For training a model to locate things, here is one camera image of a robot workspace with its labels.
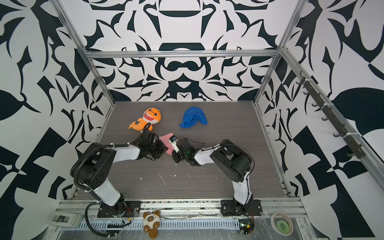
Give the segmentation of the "pink paper sheet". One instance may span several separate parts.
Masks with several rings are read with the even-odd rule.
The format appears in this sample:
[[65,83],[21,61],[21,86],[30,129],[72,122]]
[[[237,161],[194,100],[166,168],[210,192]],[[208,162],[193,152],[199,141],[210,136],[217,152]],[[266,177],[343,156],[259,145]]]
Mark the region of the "pink paper sheet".
[[173,135],[174,135],[173,133],[170,133],[160,137],[160,140],[164,143],[165,147],[168,148],[166,153],[169,154],[170,156],[172,155],[172,152],[175,150],[173,145],[170,142],[170,138]]

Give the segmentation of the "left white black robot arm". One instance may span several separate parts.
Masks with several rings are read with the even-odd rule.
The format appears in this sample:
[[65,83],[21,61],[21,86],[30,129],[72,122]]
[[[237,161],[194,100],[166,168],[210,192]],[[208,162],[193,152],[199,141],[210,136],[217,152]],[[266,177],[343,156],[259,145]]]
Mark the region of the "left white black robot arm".
[[143,158],[154,161],[167,150],[159,136],[148,131],[141,133],[132,143],[92,143],[73,165],[70,175],[74,185],[90,193],[109,215],[123,215],[127,207],[125,197],[109,180],[112,165]]

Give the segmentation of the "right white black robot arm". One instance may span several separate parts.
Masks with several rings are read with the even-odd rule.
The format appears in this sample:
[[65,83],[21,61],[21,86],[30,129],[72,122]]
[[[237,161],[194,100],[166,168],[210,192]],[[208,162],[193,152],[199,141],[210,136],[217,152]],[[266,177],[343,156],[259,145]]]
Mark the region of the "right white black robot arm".
[[245,149],[235,145],[228,139],[210,148],[194,148],[188,139],[169,138],[174,148],[172,157],[176,163],[182,160],[191,166],[216,164],[219,169],[232,181],[234,197],[223,200],[221,213],[224,216],[250,216],[253,209],[261,209],[254,201],[250,188],[250,174],[255,162]]

